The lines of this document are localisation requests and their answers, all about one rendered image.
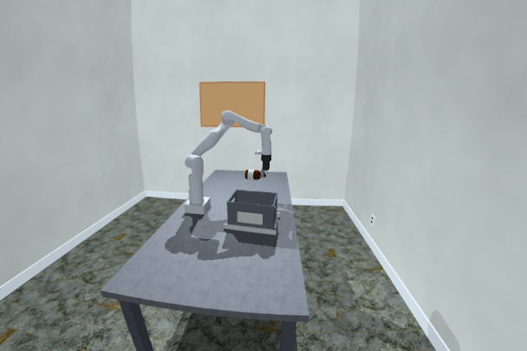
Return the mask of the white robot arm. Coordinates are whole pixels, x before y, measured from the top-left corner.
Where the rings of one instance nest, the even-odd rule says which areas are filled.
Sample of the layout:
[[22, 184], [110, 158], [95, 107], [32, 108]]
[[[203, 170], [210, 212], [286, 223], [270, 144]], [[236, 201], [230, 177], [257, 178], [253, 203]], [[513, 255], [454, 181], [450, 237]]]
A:
[[[212, 149], [224, 135], [224, 133], [233, 125], [234, 121], [255, 133], [260, 133], [262, 137], [262, 148], [271, 148], [270, 135], [272, 128], [254, 121], [247, 120], [232, 111], [224, 111], [221, 114], [222, 123], [218, 128], [211, 130], [198, 146], [186, 157], [185, 165], [192, 169], [192, 174], [189, 174], [189, 202], [194, 205], [199, 205], [204, 202], [203, 190], [203, 174], [204, 161], [201, 155]], [[262, 131], [261, 131], [262, 130]]]

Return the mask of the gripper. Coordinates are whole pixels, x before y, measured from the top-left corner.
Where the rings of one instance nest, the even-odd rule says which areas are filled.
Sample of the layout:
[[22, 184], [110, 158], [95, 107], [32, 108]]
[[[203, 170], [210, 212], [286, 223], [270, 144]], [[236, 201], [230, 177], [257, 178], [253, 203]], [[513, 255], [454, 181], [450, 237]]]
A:
[[264, 171], [268, 171], [270, 169], [271, 148], [262, 148], [262, 151], [258, 150], [255, 152], [255, 154], [261, 154], [261, 160], [263, 161], [263, 168], [261, 169], [261, 178], [263, 178]]

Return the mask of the brown glass bottle with white label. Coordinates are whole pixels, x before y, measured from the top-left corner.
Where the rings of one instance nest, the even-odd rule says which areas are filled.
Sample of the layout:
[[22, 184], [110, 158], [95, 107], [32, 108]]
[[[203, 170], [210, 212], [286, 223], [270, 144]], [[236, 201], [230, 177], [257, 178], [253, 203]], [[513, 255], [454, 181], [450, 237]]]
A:
[[246, 179], [260, 179], [261, 178], [261, 172], [258, 170], [246, 170], [245, 171], [245, 178]]

